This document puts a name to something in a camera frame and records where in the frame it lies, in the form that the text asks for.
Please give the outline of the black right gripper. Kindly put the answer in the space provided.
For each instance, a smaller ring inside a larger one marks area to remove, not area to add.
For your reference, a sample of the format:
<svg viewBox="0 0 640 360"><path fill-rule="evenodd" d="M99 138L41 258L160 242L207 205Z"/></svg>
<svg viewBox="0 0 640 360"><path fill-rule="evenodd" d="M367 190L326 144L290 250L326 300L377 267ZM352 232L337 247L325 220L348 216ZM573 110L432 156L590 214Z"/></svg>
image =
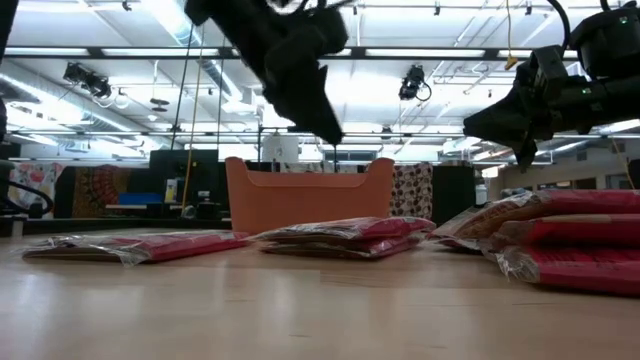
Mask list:
<svg viewBox="0 0 640 360"><path fill-rule="evenodd" d="M521 97L510 92L493 105L463 121L463 133L499 144L519 143L525 133L549 140L557 132L585 135L601 126L640 117L640 75L588 81L569 76L557 84L536 84L528 91L525 111ZM534 140L514 149L521 171L533 163L538 151Z"/></svg>

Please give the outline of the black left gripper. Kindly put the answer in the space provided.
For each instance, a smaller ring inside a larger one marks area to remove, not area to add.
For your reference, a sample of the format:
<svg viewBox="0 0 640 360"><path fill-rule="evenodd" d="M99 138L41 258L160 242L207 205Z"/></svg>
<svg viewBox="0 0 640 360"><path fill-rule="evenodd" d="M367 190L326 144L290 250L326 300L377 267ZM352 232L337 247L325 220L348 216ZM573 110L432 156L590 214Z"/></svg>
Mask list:
<svg viewBox="0 0 640 360"><path fill-rule="evenodd" d="M301 0L280 13L269 0L209 0L209 17L263 82L276 113L331 145L342 128L327 97L328 67L319 58L342 51L348 40L339 8L349 0Z"/></svg>

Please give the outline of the red popcorn bag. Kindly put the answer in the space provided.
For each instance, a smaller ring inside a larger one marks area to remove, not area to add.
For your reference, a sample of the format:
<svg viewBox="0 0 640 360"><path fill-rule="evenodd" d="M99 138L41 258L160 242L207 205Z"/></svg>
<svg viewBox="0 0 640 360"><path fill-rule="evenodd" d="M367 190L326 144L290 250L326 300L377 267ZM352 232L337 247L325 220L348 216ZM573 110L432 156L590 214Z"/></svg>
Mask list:
<svg viewBox="0 0 640 360"><path fill-rule="evenodd" d="M430 241L471 250L507 221L553 215L640 214L640 190L525 191L505 199L471 207L428 235Z"/></svg>
<svg viewBox="0 0 640 360"><path fill-rule="evenodd" d="M271 243L261 251L268 254L301 257L379 260L417 247L424 237L409 235L369 241L331 240L298 244Z"/></svg>
<svg viewBox="0 0 640 360"><path fill-rule="evenodd" d="M640 297L640 249L509 246L496 261L522 282Z"/></svg>
<svg viewBox="0 0 640 360"><path fill-rule="evenodd" d="M573 214L507 221L486 244L493 249L528 245L640 248L640 214Z"/></svg>
<svg viewBox="0 0 640 360"><path fill-rule="evenodd" d="M327 222L290 225L262 232L251 237L256 241L277 241L304 237L329 237L344 240L375 240L406 237L419 232L431 232L436 224L416 217L360 217Z"/></svg>
<svg viewBox="0 0 640 360"><path fill-rule="evenodd" d="M30 245L22 258L153 264L245 247L246 233L222 230L136 235L66 235Z"/></svg>

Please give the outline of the black cabinet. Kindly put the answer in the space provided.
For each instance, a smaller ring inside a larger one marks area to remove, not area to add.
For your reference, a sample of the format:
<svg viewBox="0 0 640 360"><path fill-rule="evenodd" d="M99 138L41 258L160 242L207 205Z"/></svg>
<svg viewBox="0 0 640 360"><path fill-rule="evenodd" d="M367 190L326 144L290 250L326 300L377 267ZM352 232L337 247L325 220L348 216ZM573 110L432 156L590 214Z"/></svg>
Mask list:
<svg viewBox="0 0 640 360"><path fill-rule="evenodd" d="M433 168L431 219L442 225L476 204L474 170L468 166Z"/></svg>

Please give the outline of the orange plastic basket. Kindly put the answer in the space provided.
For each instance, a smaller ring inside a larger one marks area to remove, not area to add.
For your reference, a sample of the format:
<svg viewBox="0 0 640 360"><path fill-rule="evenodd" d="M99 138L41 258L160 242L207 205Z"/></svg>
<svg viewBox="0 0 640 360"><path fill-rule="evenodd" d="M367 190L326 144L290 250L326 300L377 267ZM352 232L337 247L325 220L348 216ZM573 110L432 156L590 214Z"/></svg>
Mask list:
<svg viewBox="0 0 640 360"><path fill-rule="evenodd" d="M388 158L374 160L365 173L252 171L237 157L225 167L236 232L389 215L394 161Z"/></svg>

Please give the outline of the white brown dotted cloth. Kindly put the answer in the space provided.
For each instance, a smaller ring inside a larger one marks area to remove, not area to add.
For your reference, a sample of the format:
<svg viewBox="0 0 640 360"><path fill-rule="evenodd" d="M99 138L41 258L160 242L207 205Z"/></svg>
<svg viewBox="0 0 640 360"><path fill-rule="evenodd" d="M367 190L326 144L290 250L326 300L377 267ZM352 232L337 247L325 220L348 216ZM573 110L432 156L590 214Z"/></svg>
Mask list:
<svg viewBox="0 0 640 360"><path fill-rule="evenodd" d="M430 219L433 166L430 163L395 165L392 179L390 215Z"/></svg>

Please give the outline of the black monitor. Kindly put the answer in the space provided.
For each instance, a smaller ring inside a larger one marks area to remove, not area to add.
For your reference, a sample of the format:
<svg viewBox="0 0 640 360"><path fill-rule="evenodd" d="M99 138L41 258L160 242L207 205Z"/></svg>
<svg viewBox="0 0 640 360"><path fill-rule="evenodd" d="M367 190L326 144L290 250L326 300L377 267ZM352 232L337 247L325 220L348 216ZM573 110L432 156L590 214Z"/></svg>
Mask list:
<svg viewBox="0 0 640 360"><path fill-rule="evenodd" d="M154 150L149 157L150 185L154 192L164 190L168 179L189 175L190 192L214 191L219 183L217 150Z"/></svg>

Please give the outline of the blue box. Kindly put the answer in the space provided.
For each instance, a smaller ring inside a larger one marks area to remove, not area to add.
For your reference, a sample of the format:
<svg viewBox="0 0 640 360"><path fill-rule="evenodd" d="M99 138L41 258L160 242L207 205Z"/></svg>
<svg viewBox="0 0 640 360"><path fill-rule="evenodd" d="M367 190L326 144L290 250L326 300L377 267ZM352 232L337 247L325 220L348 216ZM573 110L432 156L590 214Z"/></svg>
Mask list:
<svg viewBox="0 0 640 360"><path fill-rule="evenodd" d="M163 196L157 193L120 193L119 205L149 205L163 203Z"/></svg>

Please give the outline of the red orange patterned cloth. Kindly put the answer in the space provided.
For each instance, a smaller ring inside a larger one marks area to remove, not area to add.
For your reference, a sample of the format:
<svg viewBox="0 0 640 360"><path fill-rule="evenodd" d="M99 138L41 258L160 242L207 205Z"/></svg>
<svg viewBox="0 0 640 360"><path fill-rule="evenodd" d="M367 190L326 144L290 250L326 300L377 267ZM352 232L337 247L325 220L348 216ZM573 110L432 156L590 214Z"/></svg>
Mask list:
<svg viewBox="0 0 640 360"><path fill-rule="evenodd" d="M127 191L130 175L131 169L111 165L76 168L72 217L105 216L106 206L116 205Z"/></svg>

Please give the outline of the black curved tube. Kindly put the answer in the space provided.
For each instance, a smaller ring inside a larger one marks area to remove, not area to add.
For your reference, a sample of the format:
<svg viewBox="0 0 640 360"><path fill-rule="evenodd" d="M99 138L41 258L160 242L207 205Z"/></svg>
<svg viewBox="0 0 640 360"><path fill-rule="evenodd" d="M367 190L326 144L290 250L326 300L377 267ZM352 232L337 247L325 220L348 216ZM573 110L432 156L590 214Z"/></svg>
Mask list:
<svg viewBox="0 0 640 360"><path fill-rule="evenodd" d="M9 179L10 172L19 164L20 163L10 162L8 160L0 160L0 217L20 216L30 219L47 217L54 209L53 199L39 190ZM40 197L46 203L46 206L43 206L41 203L34 203L28 208L17 205L8 198L8 189L10 187L19 188Z"/></svg>

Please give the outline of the floral patterned cloth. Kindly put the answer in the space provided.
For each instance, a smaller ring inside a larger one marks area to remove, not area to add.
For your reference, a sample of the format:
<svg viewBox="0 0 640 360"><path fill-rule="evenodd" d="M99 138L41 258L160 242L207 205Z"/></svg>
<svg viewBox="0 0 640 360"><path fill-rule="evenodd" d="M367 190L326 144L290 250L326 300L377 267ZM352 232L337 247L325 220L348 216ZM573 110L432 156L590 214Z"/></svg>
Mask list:
<svg viewBox="0 0 640 360"><path fill-rule="evenodd" d="M63 170L64 166L59 163L20 163L10 172L9 179L39 190L54 199L56 183ZM8 198L24 208L34 203L46 206L40 197L15 187L8 189Z"/></svg>

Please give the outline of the black vertical post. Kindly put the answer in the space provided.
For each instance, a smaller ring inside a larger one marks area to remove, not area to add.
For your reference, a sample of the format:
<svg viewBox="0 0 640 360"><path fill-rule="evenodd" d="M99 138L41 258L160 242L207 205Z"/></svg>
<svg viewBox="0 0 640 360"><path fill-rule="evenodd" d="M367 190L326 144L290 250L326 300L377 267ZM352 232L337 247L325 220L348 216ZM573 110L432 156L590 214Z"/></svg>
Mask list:
<svg viewBox="0 0 640 360"><path fill-rule="evenodd" d="M5 52L18 3L19 0L0 0L0 57Z"/></svg>

